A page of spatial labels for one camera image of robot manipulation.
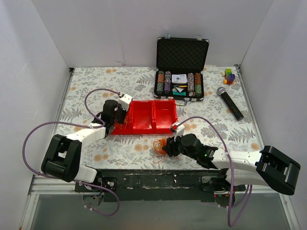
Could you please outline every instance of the flower pattern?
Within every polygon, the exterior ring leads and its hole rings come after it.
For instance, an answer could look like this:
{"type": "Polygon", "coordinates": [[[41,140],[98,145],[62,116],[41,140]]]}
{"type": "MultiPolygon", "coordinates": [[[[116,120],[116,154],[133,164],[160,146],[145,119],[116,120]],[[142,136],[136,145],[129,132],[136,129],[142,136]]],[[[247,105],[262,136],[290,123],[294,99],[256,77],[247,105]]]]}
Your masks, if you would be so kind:
{"type": "MultiPolygon", "coordinates": [[[[96,88],[108,88],[128,93],[134,100],[155,100],[154,79],[155,68],[76,68],[71,81],[62,111],[62,121],[88,125],[93,118],[85,109],[85,95],[96,88]]],[[[206,66],[203,71],[205,97],[202,102],[189,102],[186,106],[177,106],[178,120],[191,116],[203,116],[213,123],[225,140],[230,151],[259,150],[257,132],[245,100],[240,79],[234,67],[206,66]],[[230,68],[235,73],[233,85],[223,85],[221,73],[230,68]],[[236,121],[227,111],[223,100],[216,94],[218,87],[224,86],[230,97],[244,115],[244,119],[236,121]]],[[[110,92],[95,92],[88,98],[88,106],[97,114],[102,110],[105,100],[118,98],[110,92]]],[[[201,119],[189,120],[185,133],[193,133],[203,144],[223,147],[214,130],[201,119]]],[[[67,135],[80,128],[59,125],[57,133],[67,135]]],[[[81,156],[82,164],[98,169],[203,169],[195,160],[179,155],[179,158],[166,156],[155,164],[157,155],[153,141],[168,135],[109,135],[87,147],[81,156]]]]}

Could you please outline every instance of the black microphone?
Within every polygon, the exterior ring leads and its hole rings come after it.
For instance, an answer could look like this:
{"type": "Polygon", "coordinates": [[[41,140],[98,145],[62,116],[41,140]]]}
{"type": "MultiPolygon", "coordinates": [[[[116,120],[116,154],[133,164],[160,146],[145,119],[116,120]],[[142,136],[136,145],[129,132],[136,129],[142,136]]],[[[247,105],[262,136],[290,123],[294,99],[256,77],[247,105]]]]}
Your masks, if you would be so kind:
{"type": "Polygon", "coordinates": [[[228,93],[226,92],[226,89],[224,87],[219,87],[216,92],[224,100],[224,102],[226,103],[232,114],[236,117],[236,119],[238,121],[242,120],[244,118],[243,114],[240,112],[233,100],[231,100],[228,93]]]}

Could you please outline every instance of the stack of poker chips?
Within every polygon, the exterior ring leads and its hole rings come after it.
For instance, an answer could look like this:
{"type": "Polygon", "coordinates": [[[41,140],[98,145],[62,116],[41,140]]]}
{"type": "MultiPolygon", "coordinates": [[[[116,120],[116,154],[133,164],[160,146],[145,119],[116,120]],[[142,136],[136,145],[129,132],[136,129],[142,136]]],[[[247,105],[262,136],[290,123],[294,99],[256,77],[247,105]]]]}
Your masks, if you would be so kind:
{"type": "Polygon", "coordinates": [[[190,97],[195,95],[195,91],[194,91],[194,74],[193,73],[189,73],[188,74],[188,93],[189,93],[190,97]]]}
{"type": "Polygon", "coordinates": [[[164,72],[159,71],[158,74],[158,84],[157,84],[157,94],[163,93],[163,84],[164,84],[164,72]]]}
{"type": "Polygon", "coordinates": [[[195,73],[195,96],[200,97],[201,96],[201,74],[195,73]]]}
{"type": "Polygon", "coordinates": [[[165,72],[165,79],[164,79],[164,93],[169,94],[171,91],[171,72],[166,71],[165,72]]]}

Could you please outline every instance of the white wall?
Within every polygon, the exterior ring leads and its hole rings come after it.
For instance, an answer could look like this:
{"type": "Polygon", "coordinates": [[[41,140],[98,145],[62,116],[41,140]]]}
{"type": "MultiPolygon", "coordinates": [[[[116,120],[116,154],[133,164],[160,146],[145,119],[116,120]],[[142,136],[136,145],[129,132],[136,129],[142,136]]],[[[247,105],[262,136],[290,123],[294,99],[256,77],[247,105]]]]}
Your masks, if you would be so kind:
{"type": "Polygon", "coordinates": [[[156,39],[202,35],[206,64],[242,59],[273,0],[32,0],[69,67],[156,66],[156,39]]]}
{"type": "Polygon", "coordinates": [[[260,132],[302,166],[291,202],[307,229],[307,1],[275,0],[242,62],[260,132]]]}
{"type": "MultiPolygon", "coordinates": [[[[19,229],[31,172],[22,160],[26,134],[54,120],[68,67],[30,0],[0,0],[0,229],[19,229]]],[[[40,169],[52,127],[30,140],[27,155],[40,169]]]]}

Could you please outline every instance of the microphone head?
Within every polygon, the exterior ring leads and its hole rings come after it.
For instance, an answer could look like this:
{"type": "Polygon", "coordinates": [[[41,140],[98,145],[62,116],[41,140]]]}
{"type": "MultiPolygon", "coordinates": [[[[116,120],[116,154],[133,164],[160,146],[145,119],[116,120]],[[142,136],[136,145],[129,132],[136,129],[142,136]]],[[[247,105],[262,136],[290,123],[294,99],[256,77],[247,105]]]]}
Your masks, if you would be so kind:
{"type": "Polygon", "coordinates": [[[222,93],[226,92],[226,89],[224,87],[219,87],[216,92],[221,96],[222,93]]]}

